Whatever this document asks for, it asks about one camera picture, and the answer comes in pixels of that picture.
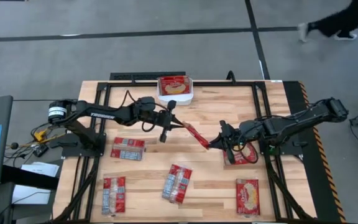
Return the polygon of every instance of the yellow and black caution stripe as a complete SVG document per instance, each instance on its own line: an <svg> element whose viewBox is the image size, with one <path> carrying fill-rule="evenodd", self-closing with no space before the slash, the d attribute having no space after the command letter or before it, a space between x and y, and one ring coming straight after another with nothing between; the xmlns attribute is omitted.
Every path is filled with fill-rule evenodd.
<svg viewBox="0 0 358 224"><path fill-rule="evenodd" d="M309 105L308 95L306 93L305 86L301 82L299 82L299 84L301 86L301 90L302 90L303 98L305 99L305 103L307 105ZM339 200L339 197L338 197L338 194L337 194L337 191L336 191L336 188L335 188L333 175L331 174L331 169L329 168L329 165L328 165L326 153L325 153L324 148L323 148L323 143L321 142L321 138L320 138L320 135L318 134L317 128L314 127L313 132L314 132L314 136L316 138L316 142L317 142L317 145L318 145L318 150L320 152L321 159L323 160L323 166L324 166L324 168L326 170L327 179L329 181L329 186L331 188L331 191L332 191L334 199L335 199L335 204L337 206L339 218L341 219L341 222L345 223L346 222L345 214L343 212L341 201Z"/></svg>

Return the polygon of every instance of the concrete floor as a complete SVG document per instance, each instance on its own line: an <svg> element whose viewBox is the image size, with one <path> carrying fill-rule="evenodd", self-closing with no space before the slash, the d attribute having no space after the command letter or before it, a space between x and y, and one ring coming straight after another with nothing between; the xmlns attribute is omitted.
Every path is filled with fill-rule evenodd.
<svg viewBox="0 0 358 224"><path fill-rule="evenodd" d="M251 0L258 27L295 27L348 2ZM238 27L250 28L243 0L0 1L0 37ZM358 39L312 33L301 44L295 31L259 36L271 79L302 81L310 101L333 96L349 117L358 114ZM76 98L83 80L176 70L195 79L222 79L228 70L237 79L262 78L251 32L0 42L0 96L15 99L8 142L27 142L29 131L46 121L48 100ZM358 223L358 142L348 123L318 128L347 221ZM49 150L41 160L59 158L59 150Z"/></svg>

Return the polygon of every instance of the black pants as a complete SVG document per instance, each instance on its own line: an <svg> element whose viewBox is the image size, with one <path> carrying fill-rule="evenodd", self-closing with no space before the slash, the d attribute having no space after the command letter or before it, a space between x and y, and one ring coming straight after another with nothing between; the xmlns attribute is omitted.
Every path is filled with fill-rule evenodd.
<svg viewBox="0 0 358 224"><path fill-rule="evenodd" d="M315 29L330 37L339 31L350 32L358 26L358 0L352 0L344 10L314 22Z"/></svg>

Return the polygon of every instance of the red snack package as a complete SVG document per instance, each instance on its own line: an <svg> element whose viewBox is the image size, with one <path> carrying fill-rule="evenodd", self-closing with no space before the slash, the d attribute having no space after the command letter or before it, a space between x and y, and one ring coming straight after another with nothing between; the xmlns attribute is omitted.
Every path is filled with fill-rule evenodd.
<svg viewBox="0 0 358 224"><path fill-rule="evenodd" d="M190 93L190 79L187 75L161 77L158 79L160 94L176 95Z"/></svg>
<svg viewBox="0 0 358 224"><path fill-rule="evenodd" d="M237 213L246 216L260 215L259 183L254 180L236 180Z"/></svg>
<svg viewBox="0 0 358 224"><path fill-rule="evenodd" d="M249 161L255 161L256 160L256 155L255 155L255 147L251 142L248 142L246 147L244 147L244 149L241 151L243 153L243 155L246 156L246 158ZM236 161L236 163L231 164L229 162L229 159L227 158L227 154L225 151L223 151L223 160L224 160L224 164L225 165L240 165L240 164L248 164L248 161L246 161L243 156L241 155L240 152L234 152L234 160Z"/></svg>
<svg viewBox="0 0 358 224"><path fill-rule="evenodd" d="M172 203L183 203L191 172L191 169L172 164L165 181L162 197Z"/></svg>
<svg viewBox="0 0 358 224"><path fill-rule="evenodd" d="M125 177L103 179L102 215L125 212Z"/></svg>
<svg viewBox="0 0 358 224"><path fill-rule="evenodd" d="M141 161L145 150L145 141L119 138L114 139L110 157Z"/></svg>
<svg viewBox="0 0 358 224"><path fill-rule="evenodd" d="M190 134L194 136L194 138L196 138L202 146L204 146L204 148L208 149L209 142L204 137L202 137L199 132L197 132L193 125L186 122L182 122L182 124L190 132Z"/></svg>

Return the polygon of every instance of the black metal frame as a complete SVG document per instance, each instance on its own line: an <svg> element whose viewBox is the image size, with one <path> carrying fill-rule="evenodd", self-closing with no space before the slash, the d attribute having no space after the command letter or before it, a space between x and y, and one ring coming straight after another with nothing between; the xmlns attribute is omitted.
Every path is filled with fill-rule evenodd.
<svg viewBox="0 0 358 224"><path fill-rule="evenodd" d="M252 89L252 94L254 98L254 104L255 104L255 110L257 113L257 117L260 117L262 115L262 110L260 108L259 103L259 96L258 96L258 89L262 92L262 98L264 100L264 108L266 115L271 115L271 110L269 106L269 99L267 96L266 86L265 82L238 82L236 81L236 78L234 74L230 71L226 77L227 80L231 80L231 82L194 82L194 86L249 86ZM142 87L142 86L156 86L156 82L128 82L128 83L98 83L97 91L96 91L96 97L95 97L95 103L99 103L101 92L103 90L106 91L106 94L104 96L104 105L107 106L109 102L110 92L112 87ZM95 118L92 118L91 120L91 127L95 127ZM105 123L106 121L102 119L102 122L99 127L99 133L103 133L105 129ZM284 219L281 217L280 213L280 206L278 204L278 198L277 198L277 191L275 188L275 184L278 186L278 188L281 190L284 202L285 202L285 210L287 213L286 221L293 220L296 222L296 220L293 219L292 209L296 211L297 215L301 219L308 219L310 218L297 204L296 200L292 197L290 192L287 190L287 185L285 182L285 176L283 171L283 165L281 161L280 155L275 156L275 163L277 166L278 174L275 173L272 161L270 160L270 154L268 146L265 142L259 141L260 144L260 150L261 152L264 152L264 158L266 163L266 169L268 172L268 182L270 186L270 193L272 195L272 203L273 203L273 209L275 214L276 221L284 221ZM76 207L74 210L74 216L72 222L88 222L90 221L91 217L91 211L93 206L93 199L94 199L94 190L96 187L96 178L97 178L97 172L99 167L99 157L94 158L94 164L92 169L89 172L89 175L86 177L86 173L88 170L88 164L89 164L89 157L84 157L83 166L81 170L80 175L80 184L78 187L78 192L75 195L74 198L82 197L82 194L85 192L85 189L90 185L89 194L88 194L88 201L86 204L86 213L84 219L78 219L79 213L80 213L80 207L81 207L81 200L78 200L76 203Z"/></svg>

